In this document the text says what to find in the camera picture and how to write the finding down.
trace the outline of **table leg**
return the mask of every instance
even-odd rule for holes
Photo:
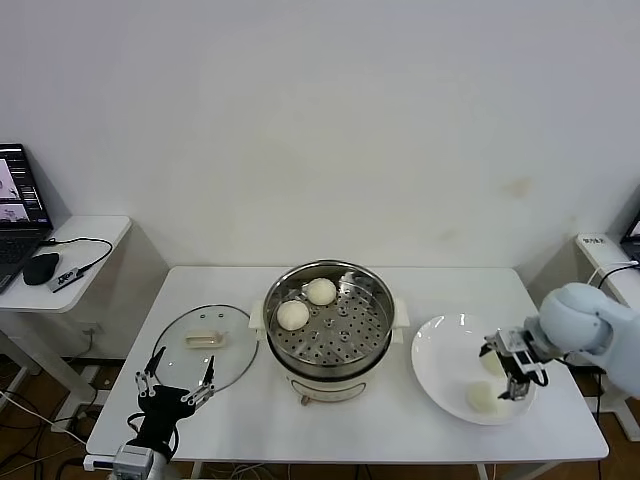
[[[191,469],[191,478],[200,478],[202,474],[202,462],[193,462],[193,468]]]
[[[20,371],[16,374],[16,376],[13,377],[11,384],[9,384],[9,388],[5,388],[4,390],[7,392],[17,392],[18,388],[20,388],[20,384],[24,381],[24,379],[28,375],[29,375],[29,370],[27,370],[26,367],[22,367]],[[15,398],[14,395],[11,395],[10,393],[7,393],[7,395],[9,395],[9,397],[11,397],[12,400],[16,400],[16,401],[19,400]],[[9,400],[7,400],[7,398],[4,395],[0,397],[0,412],[4,410],[4,407],[6,407],[8,403],[9,403]]]
[[[98,374],[99,367],[97,365],[88,365],[84,367],[80,376],[87,382],[91,383],[93,379]],[[58,413],[55,418],[55,425],[51,426],[52,432],[64,432],[69,429],[69,425],[71,424],[72,417],[75,416],[78,408],[83,405],[93,405],[93,406],[104,406],[107,403],[107,399],[109,398],[110,390],[94,390],[93,395],[90,401],[82,400],[78,398],[73,393],[70,393],[67,399],[58,410]]]
[[[500,477],[500,480],[532,480],[557,467],[560,463],[524,463],[509,470],[506,475]]]
[[[629,395],[613,385],[606,376],[602,377],[602,389],[605,393],[600,397],[600,413],[613,413],[629,441],[640,442],[640,426],[625,401]],[[589,410],[595,413],[598,397],[585,397],[584,400]]]
[[[31,375],[38,375],[42,370],[40,365],[31,360],[31,358],[20,350],[3,332],[0,332],[0,352],[4,353],[19,366],[27,368]]]
[[[489,474],[487,474],[487,467],[485,467],[484,463],[476,463],[476,468],[478,469],[478,478],[480,480],[489,480]]]
[[[93,399],[95,393],[93,387],[33,332],[29,333],[28,338],[22,336],[9,338],[47,373],[67,387],[72,395],[87,403]]]

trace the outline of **wire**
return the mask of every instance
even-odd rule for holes
[[[18,398],[22,398],[25,401],[25,403],[31,405],[33,407],[33,409],[36,412],[38,412],[38,409],[29,400],[27,400],[26,398],[22,397],[22,395],[20,395],[20,394],[18,394],[16,392],[10,392],[9,390],[3,390],[3,391],[6,391],[11,395],[16,395]],[[16,452],[10,453],[5,458],[3,458],[2,461],[0,461],[0,469],[4,468],[5,466],[7,466],[16,457],[24,456],[24,457],[27,457],[27,458],[31,458],[28,455],[26,455],[24,453],[24,451],[27,449],[27,447],[29,447],[29,445],[31,445],[31,442],[33,442],[38,437],[38,434],[40,432],[41,426],[42,426],[42,422],[39,423],[39,425],[37,427],[38,430],[36,430],[34,432],[34,434],[29,438],[29,440],[27,440],[27,443],[25,443],[22,447],[20,447]]]
[[[82,408],[82,412],[78,411],[75,415],[71,415],[70,417],[56,418],[55,420],[52,420],[52,423],[66,422],[67,420],[78,419],[80,417],[80,415],[82,415],[83,413],[86,413],[86,411],[88,409],[93,407],[94,403],[96,403],[96,399],[97,398],[98,398],[98,389],[94,388],[93,389],[93,398],[91,399],[91,402],[89,402],[87,405],[81,405],[80,408],[84,407],[84,408]]]
[[[82,352],[80,352],[77,355],[71,357],[71,360],[67,360],[67,365],[71,365],[71,362],[74,362],[78,358],[85,356],[92,349],[93,349],[93,330],[89,330],[89,346],[87,348],[85,348]]]
[[[549,385],[549,376],[547,375],[546,370],[542,370],[542,380],[538,379],[538,375],[535,372],[530,372],[527,376],[531,379],[533,383],[540,387],[546,387]]]
[[[54,245],[64,245],[67,243],[75,243],[75,242],[99,242],[109,246],[109,250],[107,250],[107,252],[104,253],[100,258],[98,258],[97,260],[94,260],[91,263],[87,263],[83,267],[78,268],[78,274],[86,272],[95,264],[107,258],[107,256],[113,251],[113,243],[111,243],[108,240],[104,240],[103,238],[78,237],[78,238],[73,238],[71,240],[61,240],[61,241],[56,240],[55,238],[50,238],[49,240],[44,240],[40,242],[40,245],[42,245],[43,247],[52,247]]]
[[[246,470],[246,471],[242,472],[242,473],[240,474],[240,476],[238,477],[238,480],[242,480],[242,476],[243,476],[245,473],[247,473],[247,472],[251,472],[251,473],[253,473],[253,474],[255,475],[255,477],[257,478],[257,480],[262,480],[262,479],[260,478],[260,475],[258,475],[258,472],[256,472],[256,470],[257,470],[258,468],[261,468],[261,467],[258,467],[258,466],[256,465],[255,467],[250,468],[249,470]]]
[[[600,400],[602,398],[602,374],[598,374],[598,399],[596,400],[596,425],[600,428]],[[602,480],[602,461],[598,460],[598,480]]]
[[[604,270],[605,268],[613,267],[614,265],[638,265],[638,261],[637,260],[630,260],[630,261],[627,261],[627,262],[611,262],[611,263],[607,263],[606,265],[600,265],[599,267],[597,267],[593,271],[593,274],[589,277],[589,280],[587,280],[587,285],[591,285],[591,282],[593,282],[593,279],[596,278],[596,276],[598,275],[598,272],[600,272],[600,270]]]
[[[78,458],[67,458],[65,461],[63,461],[60,466],[58,467],[58,470],[56,471],[56,480],[61,480],[62,479],[62,472],[64,472],[64,469],[67,467],[82,467],[82,458],[78,457]]]
[[[38,411],[36,406],[33,403],[31,403],[31,401],[28,398],[24,397],[23,395],[19,394],[18,392],[13,392],[11,390],[5,390],[5,389],[3,389],[2,391],[4,393],[9,394],[9,395],[13,395],[15,397],[18,397],[24,403],[26,403],[31,408],[33,408],[36,412]],[[15,426],[15,425],[5,425],[5,424],[0,423],[0,427],[1,428],[10,428],[12,430],[31,430],[32,428],[40,428],[41,426],[42,426],[42,422],[39,422],[38,425],[31,425],[29,427],[18,427],[18,426]]]
[[[51,420],[49,420],[48,418],[43,417],[42,415],[40,415],[39,413],[35,413],[32,412],[31,410],[29,410],[28,408],[23,407],[22,405],[20,405],[18,402],[16,402],[15,400],[13,400],[11,397],[9,397],[8,395],[6,395],[3,391],[0,390],[0,395],[2,395],[4,398],[6,398],[8,401],[10,401],[11,403],[13,403],[16,407],[18,407],[19,409],[30,413],[31,415],[38,417],[40,420],[44,420],[45,422],[47,422],[49,425],[55,426],[55,423],[52,422]],[[76,436],[75,434],[71,433],[69,430],[63,430],[64,432],[68,433],[69,435],[71,435],[73,438],[75,438],[78,442],[82,443],[83,445],[86,445],[87,442],[85,442],[84,440],[82,440],[80,437]]]
[[[178,435],[178,427],[173,426],[173,448],[171,449],[171,457],[178,451],[178,445],[180,444],[180,435]]]
[[[269,469],[267,468],[267,466],[266,466],[266,465],[265,465],[264,467],[258,467],[256,470],[260,470],[261,472],[265,472],[265,473],[267,474],[267,476],[268,476],[271,480],[278,480],[278,479],[276,478],[276,476],[275,476],[273,473],[271,473],[271,470],[269,470]]]
[[[71,450],[72,448],[78,447],[78,446],[80,446],[79,443],[74,443],[73,445],[69,445],[68,447],[63,448],[62,450],[58,450],[56,453],[52,453],[51,455],[47,455],[46,457],[37,458],[29,463],[20,465],[19,467],[16,467],[13,470],[9,470],[8,472],[0,474],[0,478],[6,477],[7,475],[11,475],[12,473],[17,472],[18,470],[22,470],[23,468],[27,468],[33,465],[34,463],[42,462],[43,460],[48,460],[49,458],[53,458],[56,455],[60,455],[61,453],[66,452],[67,450]]]
[[[611,270],[604,277],[602,277],[602,279],[600,280],[600,283],[598,284],[598,289],[601,289],[602,285],[604,285],[605,280],[609,278],[611,275],[613,275],[614,273],[621,272],[622,270],[629,270],[630,268],[638,268],[638,267],[639,267],[638,265],[627,265],[626,267],[619,267],[614,270]]]
[[[255,465],[238,465],[231,472],[230,478],[234,478],[236,475],[240,475],[241,473],[248,472],[249,470],[253,470],[254,468],[262,467],[264,463],[257,463]]]
[[[9,375],[3,375],[2,377],[0,377],[0,380],[6,380],[7,378],[13,378],[15,377],[18,373],[20,373],[20,370],[22,370],[22,368],[20,367],[20,365],[16,365],[13,362],[9,362],[5,365],[3,365],[3,367],[13,367],[13,368],[17,368],[17,370],[13,373],[10,373]]]
[[[129,425],[129,428],[131,428],[131,430],[136,432],[136,434],[140,433],[140,429],[135,423],[133,423],[133,421],[137,418],[142,418],[142,417],[144,417],[144,413],[138,412],[138,413],[134,413],[133,415],[129,415],[129,418],[127,418],[127,425]]]

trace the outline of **glass lid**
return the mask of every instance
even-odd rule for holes
[[[206,305],[174,320],[156,342],[153,355],[166,347],[156,369],[163,385],[192,390],[202,383],[211,356],[213,385],[219,392],[246,372],[258,351],[249,315],[230,305]]]

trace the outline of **wall socket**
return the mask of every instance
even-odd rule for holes
[[[94,335],[100,335],[101,333],[104,333],[104,330],[99,323],[81,322],[79,326],[80,331],[85,335],[91,335],[92,331]]]

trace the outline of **floor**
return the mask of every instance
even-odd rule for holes
[[[0,356],[0,388],[6,389],[18,368],[5,357]],[[100,388],[110,388],[119,372],[118,367],[103,367],[94,381]],[[576,377],[583,393],[593,395],[597,385],[588,376]],[[28,401],[38,409],[41,415],[51,418],[66,397],[65,389],[46,373],[29,377],[19,389]],[[640,401],[631,400],[630,407],[636,418],[640,419]],[[98,409],[87,414],[96,416]],[[80,436],[88,436],[94,420],[88,416],[77,422],[75,431]],[[65,434],[51,433],[49,428],[38,428],[38,420],[23,413],[14,406],[8,406],[0,413],[0,480],[54,480],[59,466],[67,459],[82,458],[83,449],[74,446],[74,441]],[[610,414],[601,416],[601,426],[609,442],[610,454],[602,461],[603,480],[640,479],[640,443],[627,441],[624,432],[615,417]],[[69,448],[64,452],[42,461],[38,466],[29,465],[16,471],[21,465],[33,458],[42,458]],[[13,456],[22,449],[24,455]],[[176,465],[179,473],[187,477],[191,464]],[[202,470],[203,478],[229,478],[234,466],[230,464],[207,464]],[[511,466],[498,465],[497,477],[507,472]],[[286,480],[287,465],[269,465],[242,473],[242,478],[256,480]],[[475,480],[478,478],[474,466],[394,466],[370,465],[292,465],[291,480]],[[85,472],[81,467],[68,466],[57,480],[97,480],[106,478],[106,472]],[[583,462],[561,465],[538,477],[540,480],[597,480],[596,462]]]

